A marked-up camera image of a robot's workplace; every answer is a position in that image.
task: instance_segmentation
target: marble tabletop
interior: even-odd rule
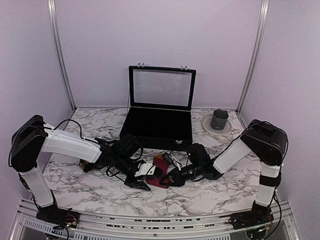
[[[212,112],[212,109],[193,109],[191,118],[193,142],[203,144],[214,157],[243,131],[243,127],[236,113],[230,111],[230,135],[211,136],[202,129],[201,119]],[[113,140],[119,138],[126,114],[126,108],[77,109],[72,119],[81,124],[85,137]],[[79,133],[79,127],[70,122],[66,131]],[[152,163],[154,156],[163,152],[145,149],[142,159]],[[185,153],[177,152],[175,156],[186,164]],[[259,159],[251,153],[218,180],[188,181],[182,187],[167,189],[149,185],[151,191],[144,191],[129,188],[116,177],[107,177],[105,168],[84,173],[78,163],[77,158],[52,154],[44,170],[43,175],[58,205],[76,211],[122,216],[201,216],[250,209],[261,171]]]

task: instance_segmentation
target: gray cup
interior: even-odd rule
[[[211,127],[214,130],[222,131],[227,123],[229,114],[225,110],[221,110],[220,108],[214,110],[211,120]]]

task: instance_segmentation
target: black box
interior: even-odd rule
[[[120,136],[130,133],[148,149],[178,150],[192,144],[195,80],[192,69],[129,66],[130,109]]]

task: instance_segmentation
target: robotic arm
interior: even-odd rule
[[[75,224],[79,214],[58,208],[55,197],[38,168],[39,153],[56,153],[79,158],[79,165],[85,172],[94,167],[108,166],[107,171],[114,167],[118,170],[117,173],[126,175],[125,185],[149,191],[150,188],[143,182],[145,176],[161,176],[162,171],[153,164],[132,159],[132,155],[138,149],[141,149],[142,155],[142,146],[130,134],[113,141],[83,138],[81,133],[79,136],[56,129],[45,123],[42,116],[35,115],[12,136],[10,162],[18,172],[23,185],[32,192],[36,200],[39,210],[37,218],[68,225]]]
[[[174,168],[161,179],[160,184],[180,187],[186,180],[193,180],[197,176],[217,180],[241,159],[254,152],[262,164],[258,193],[252,210],[233,214],[230,223],[234,229],[263,224],[269,222],[270,218],[273,221],[270,205],[275,189],[281,181],[281,167],[287,148],[288,136],[282,129],[255,119],[239,137],[213,159],[203,145],[198,143],[190,145],[186,150],[192,164],[181,170]]]

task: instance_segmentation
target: open case lid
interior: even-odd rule
[[[193,69],[129,66],[130,105],[190,111],[195,80]]]

